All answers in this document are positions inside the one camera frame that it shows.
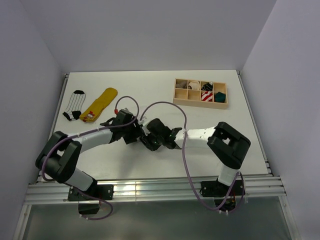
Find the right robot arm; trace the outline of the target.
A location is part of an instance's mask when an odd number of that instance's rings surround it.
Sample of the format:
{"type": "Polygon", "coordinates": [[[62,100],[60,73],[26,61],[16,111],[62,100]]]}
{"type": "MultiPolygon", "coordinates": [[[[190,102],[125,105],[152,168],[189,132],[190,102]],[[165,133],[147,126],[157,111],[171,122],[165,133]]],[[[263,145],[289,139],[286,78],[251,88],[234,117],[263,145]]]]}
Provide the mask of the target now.
{"type": "Polygon", "coordinates": [[[170,150],[185,148],[207,148],[222,163],[217,178],[216,189],[222,195],[229,194],[234,188],[234,178],[251,146],[251,141],[226,122],[219,122],[214,127],[202,129],[170,129],[155,118],[141,121],[143,135],[140,141],[151,151],[161,146],[170,150]]]}

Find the wooden compartment box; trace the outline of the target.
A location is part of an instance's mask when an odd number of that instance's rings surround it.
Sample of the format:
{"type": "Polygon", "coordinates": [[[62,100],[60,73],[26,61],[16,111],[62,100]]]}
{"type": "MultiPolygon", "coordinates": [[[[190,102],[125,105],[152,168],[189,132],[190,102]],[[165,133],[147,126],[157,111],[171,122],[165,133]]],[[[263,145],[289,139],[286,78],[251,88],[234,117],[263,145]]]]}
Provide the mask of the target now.
{"type": "Polygon", "coordinates": [[[175,82],[174,82],[173,103],[176,105],[189,106],[189,107],[226,110],[229,106],[227,84],[224,82],[177,78],[177,79],[175,79],[175,82]],[[187,80],[187,83],[189,83],[189,81],[199,81],[200,82],[200,90],[188,89],[188,85],[187,85],[187,89],[176,88],[176,80],[187,80]],[[205,83],[209,83],[209,82],[213,82],[212,102],[201,101],[201,92],[204,91],[204,90],[201,90],[201,88],[205,83]],[[215,96],[215,93],[217,93],[217,92],[222,92],[222,93],[226,94],[225,103],[218,103],[218,102],[214,101],[214,96],[215,96]]]}

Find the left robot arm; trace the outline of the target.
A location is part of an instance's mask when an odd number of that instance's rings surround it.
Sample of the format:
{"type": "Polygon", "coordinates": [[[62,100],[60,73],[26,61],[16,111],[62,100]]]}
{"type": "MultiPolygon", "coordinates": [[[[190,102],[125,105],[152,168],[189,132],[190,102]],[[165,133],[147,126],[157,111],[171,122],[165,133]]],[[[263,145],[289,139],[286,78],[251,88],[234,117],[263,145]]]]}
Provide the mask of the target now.
{"type": "Polygon", "coordinates": [[[86,200],[98,198],[103,192],[99,190],[97,180],[77,168],[80,154],[120,139],[131,144],[143,134],[137,118],[127,109],[122,109],[116,117],[96,129],[74,135],[54,132],[37,157],[35,166],[53,181],[77,189],[86,200]]]}

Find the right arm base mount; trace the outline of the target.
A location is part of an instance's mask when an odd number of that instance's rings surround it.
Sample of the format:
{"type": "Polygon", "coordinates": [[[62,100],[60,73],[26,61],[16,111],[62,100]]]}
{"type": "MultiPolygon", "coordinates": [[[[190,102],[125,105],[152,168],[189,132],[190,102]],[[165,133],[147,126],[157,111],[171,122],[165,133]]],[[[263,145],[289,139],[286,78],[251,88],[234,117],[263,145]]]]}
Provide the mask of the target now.
{"type": "MultiPolygon", "coordinates": [[[[222,203],[226,193],[229,190],[228,186],[219,183],[217,180],[201,181],[200,185],[200,195],[205,198],[213,198],[216,207],[218,207],[222,203]]],[[[242,181],[236,180],[228,195],[227,200],[219,210],[225,213],[234,210],[238,205],[236,197],[240,197],[240,200],[243,200],[245,194],[246,191],[242,181]]]]}

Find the black white striped ankle sock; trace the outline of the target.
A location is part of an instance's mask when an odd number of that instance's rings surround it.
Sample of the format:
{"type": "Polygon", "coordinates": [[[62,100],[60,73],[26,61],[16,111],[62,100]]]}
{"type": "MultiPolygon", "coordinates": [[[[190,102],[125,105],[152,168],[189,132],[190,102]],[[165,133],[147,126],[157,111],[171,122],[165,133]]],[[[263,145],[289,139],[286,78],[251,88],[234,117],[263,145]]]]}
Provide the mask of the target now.
{"type": "Polygon", "coordinates": [[[150,151],[154,150],[154,142],[153,140],[148,137],[147,135],[143,135],[140,138],[141,143],[150,151]]]}

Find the red white santa sock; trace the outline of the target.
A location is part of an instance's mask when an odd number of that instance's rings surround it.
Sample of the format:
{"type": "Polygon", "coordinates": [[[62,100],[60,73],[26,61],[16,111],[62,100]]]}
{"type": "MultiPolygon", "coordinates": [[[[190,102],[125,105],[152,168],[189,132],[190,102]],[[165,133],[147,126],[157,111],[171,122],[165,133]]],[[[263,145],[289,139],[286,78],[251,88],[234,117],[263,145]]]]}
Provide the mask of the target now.
{"type": "Polygon", "coordinates": [[[213,93],[211,91],[202,91],[201,92],[201,101],[202,102],[212,102],[213,93]]]}

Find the dark green reindeer sock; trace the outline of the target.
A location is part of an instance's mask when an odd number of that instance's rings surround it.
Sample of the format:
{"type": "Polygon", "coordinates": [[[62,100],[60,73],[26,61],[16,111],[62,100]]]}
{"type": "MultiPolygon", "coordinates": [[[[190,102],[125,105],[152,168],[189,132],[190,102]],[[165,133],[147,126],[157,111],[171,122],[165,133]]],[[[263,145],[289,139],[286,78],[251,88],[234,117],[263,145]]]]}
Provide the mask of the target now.
{"type": "Polygon", "coordinates": [[[219,91],[214,94],[214,101],[216,103],[225,103],[226,97],[227,95],[225,93],[219,91]]]}

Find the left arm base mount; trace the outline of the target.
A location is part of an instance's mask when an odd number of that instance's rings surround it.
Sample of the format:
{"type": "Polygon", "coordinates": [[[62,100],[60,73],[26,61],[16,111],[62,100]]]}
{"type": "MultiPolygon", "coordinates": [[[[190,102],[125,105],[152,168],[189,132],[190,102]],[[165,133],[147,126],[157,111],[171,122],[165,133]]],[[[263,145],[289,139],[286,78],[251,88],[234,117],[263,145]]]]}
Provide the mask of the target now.
{"type": "Polygon", "coordinates": [[[96,184],[87,191],[81,191],[74,186],[70,186],[67,201],[78,202],[78,213],[82,218],[97,221],[112,215],[114,208],[109,201],[113,199],[113,194],[113,184],[96,184]],[[109,212],[105,216],[94,217],[102,205],[109,206],[109,212]]]}

